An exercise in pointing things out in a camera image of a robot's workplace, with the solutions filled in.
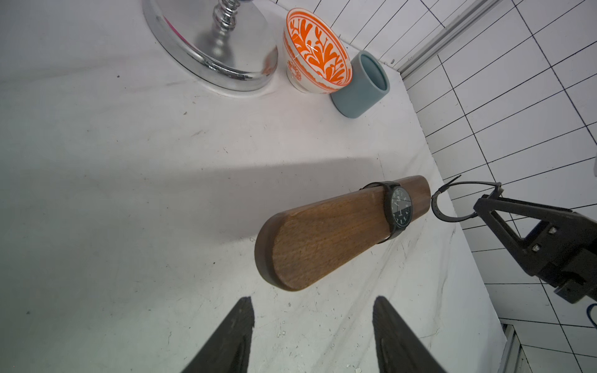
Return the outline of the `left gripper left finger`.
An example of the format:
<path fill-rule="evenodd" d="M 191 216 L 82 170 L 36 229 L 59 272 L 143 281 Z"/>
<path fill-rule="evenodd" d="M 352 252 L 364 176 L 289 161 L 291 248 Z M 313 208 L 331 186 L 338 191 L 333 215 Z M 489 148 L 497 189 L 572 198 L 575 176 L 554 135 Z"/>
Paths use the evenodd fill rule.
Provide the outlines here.
<path fill-rule="evenodd" d="M 248 372 L 254 324 L 251 298 L 242 297 L 182 372 Z"/>

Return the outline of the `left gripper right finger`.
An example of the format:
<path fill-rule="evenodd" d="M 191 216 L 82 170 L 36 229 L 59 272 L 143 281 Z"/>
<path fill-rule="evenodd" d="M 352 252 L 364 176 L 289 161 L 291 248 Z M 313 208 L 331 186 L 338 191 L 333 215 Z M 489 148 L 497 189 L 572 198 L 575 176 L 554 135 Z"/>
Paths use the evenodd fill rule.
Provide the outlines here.
<path fill-rule="evenodd" d="M 380 372 L 446 371 L 383 296 L 374 302 L 373 329 Z"/>

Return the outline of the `brown wooden watch stand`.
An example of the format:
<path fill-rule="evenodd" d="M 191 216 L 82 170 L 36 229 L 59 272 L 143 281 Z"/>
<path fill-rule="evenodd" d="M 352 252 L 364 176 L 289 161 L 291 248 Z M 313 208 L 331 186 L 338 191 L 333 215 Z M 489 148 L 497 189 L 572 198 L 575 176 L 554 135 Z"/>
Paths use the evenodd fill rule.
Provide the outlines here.
<path fill-rule="evenodd" d="M 413 221 L 428 212 L 431 191 L 426 178 L 416 175 L 394 182 L 411 196 Z M 379 244 L 390 234 L 383 199 L 379 186 L 275 214 L 264 223 L 255 243 L 261 277 L 297 292 Z"/>

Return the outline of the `black wrist watch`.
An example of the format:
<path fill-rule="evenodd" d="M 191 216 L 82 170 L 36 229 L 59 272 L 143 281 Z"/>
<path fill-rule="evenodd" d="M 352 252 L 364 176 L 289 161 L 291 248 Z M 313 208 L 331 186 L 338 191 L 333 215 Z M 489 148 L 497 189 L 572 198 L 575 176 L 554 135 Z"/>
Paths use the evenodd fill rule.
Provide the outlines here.
<path fill-rule="evenodd" d="M 460 193 L 461 197 L 466 197 L 467 189 L 472 189 L 472 201 L 466 205 L 464 211 L 458 212 L 454 206 L 449 203 L 449 193 Z M 461 180 L 458 175 L 452 180 L 447 181 L 444 185 L 435 191 L 431 197 L 431 209 L 435 217 L 442 222 L 447 223 L 462 223 L 465 221 L 476 219 L 479 214 L 474 207 L 480 199 L 496 199 L 503 194 L 502 183 L 495 181 L 478 181 L 478 180 Z"/>

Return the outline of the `black watch green numerals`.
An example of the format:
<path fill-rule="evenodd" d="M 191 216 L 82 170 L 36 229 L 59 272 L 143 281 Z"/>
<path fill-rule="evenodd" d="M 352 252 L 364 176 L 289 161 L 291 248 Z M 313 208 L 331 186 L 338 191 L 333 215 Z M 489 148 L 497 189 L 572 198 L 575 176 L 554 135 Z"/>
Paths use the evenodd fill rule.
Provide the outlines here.
<path fill-rule="evenodd" d="M 414 207 L 410 194 L 398 182 L 373 182 L 361 188 L 382 187 L 384 189 L 383 209 L 386 222 L 390 228 L 387 238 L 379 244 L 398 237 L 414 219 Z"/>

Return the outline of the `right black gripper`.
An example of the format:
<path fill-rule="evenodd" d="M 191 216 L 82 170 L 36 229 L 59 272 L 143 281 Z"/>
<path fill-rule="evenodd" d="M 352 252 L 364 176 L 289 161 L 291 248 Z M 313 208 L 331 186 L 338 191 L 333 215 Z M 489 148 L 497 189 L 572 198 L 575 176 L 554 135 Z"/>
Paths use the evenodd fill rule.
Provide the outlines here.
<path fill-rule="evenodd" d="M 504 197 L 480 199 L 474 207 L 526 274 L 569 303 L 596 300 L 596 220 Z"/>

